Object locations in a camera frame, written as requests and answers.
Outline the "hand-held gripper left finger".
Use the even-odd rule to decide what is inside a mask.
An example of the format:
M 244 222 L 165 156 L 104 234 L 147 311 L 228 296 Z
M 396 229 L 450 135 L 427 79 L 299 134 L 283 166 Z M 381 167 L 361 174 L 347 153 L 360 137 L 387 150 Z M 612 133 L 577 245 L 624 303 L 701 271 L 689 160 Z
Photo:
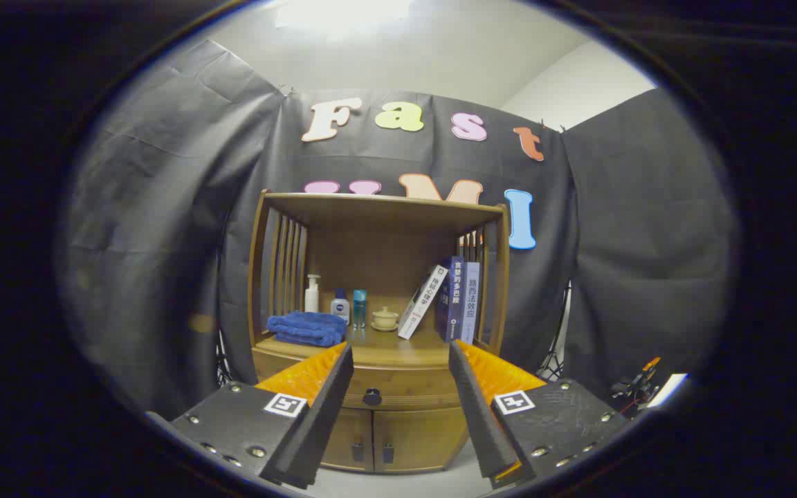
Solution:
M 314 483 L 354 374 L 342 342 L 256 385 L 229 382 L 180 416 L 149 411 L 158 434 L 212 470 L 257 488 Z

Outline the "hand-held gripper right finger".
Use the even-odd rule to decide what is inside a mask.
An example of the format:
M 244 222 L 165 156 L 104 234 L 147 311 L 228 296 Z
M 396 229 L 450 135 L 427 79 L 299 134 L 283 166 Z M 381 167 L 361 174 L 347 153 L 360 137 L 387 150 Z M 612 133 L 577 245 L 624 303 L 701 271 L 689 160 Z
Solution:
M 479 470 L 496 489 L 569 472 L 629 425 L 577 382 L 545 382 L 474 344 L 452 341 L 448 363 Z

